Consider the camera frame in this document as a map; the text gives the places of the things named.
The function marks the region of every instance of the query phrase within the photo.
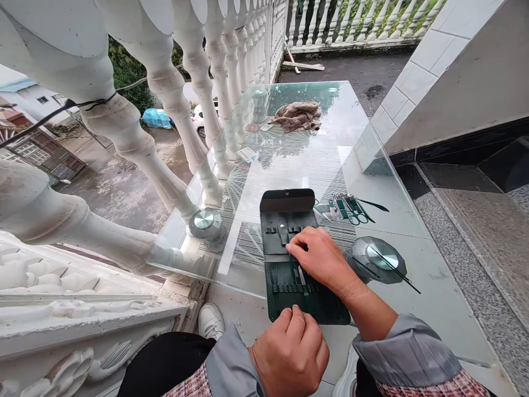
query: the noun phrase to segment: glass table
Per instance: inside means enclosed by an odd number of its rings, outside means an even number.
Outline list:
[[[321,129],[316,135],[310,131],[285,134],[276,125],[263,128],[281,106],[295,101],[320,103]],[[153,248],[215,258],[213,269],[204,271],[199,261],[180,269],[155,260],[150,261],[152,265],[266,299],[259,213],[263,193],[310,188],[320,203],[328,203],[334,193],[350,193],[383,205],[389,212],[363,204],[375,223],[359,226],[347,219],[330,222],[315,212],[319,225],[327,228],[344,251],[362,237],[389,243],[405,260],[405,277],[413,287],[402,278],[393,283],[371,279],[368,286],[397,312],[425,320],[459,357],[484,366],[496,361],[349,82],[252,85],[219,139],[217,144],[256,153],[249,163],[238,155],[230,161],[231,173],[222,183],[218,213],[208,212],[195,222],[198,229],[207,228],[220,215],[223,249],[219,252],[217,245],[212,248],[191,237],[177,210]],[[215,169],[213,151],[204,161]],[[206,207],[198,175],[187,192],[192,201]]]

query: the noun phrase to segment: green leather case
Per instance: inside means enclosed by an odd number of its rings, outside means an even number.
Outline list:
[[[311,189],[268,190],[261,199],[268,317],[275,321],[284,308],[297,304],[319,324],[348,325],[350,315],[345,305],[302,270],[285,247],[303,228],[318,227],[314,203]]]

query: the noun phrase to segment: white car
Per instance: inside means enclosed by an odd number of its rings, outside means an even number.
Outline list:
[[[217,101],[214,101],[215,103],[215,111],[217,111],[217,116],[219,115],[219,108]],[[191,121],[193,122],[193,125],[195,127],[195,130],[197,130],[197,133],[202,137],[206,137],[206,131],[204,130],[204,116],[202,115],[202,107],[200,105],[197,105],[195,109],[193,110],[193,114],[191,115]]]

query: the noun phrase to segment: white sneaker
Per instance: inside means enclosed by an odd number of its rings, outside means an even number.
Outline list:
[[[202,306],[198,313],[198,334],[206,339],[219,340],[225,331],[224,320],[217,305],[206,303]]]
[[[332,397],[354,397],[356,395],[358,359],[357,351],[353,345],[350,345],[346,368],[332,389]]]

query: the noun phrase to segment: right hand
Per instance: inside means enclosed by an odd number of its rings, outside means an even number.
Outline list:
[[[307,226],[290,240],[287,250],[316,281],[336,295],[348,289],[351,282],[359,280],[342,250],[322,227]]]
[[[268,397],[314,394],[329,363],[329,348],[316,320],[294,305],[249,348]]]

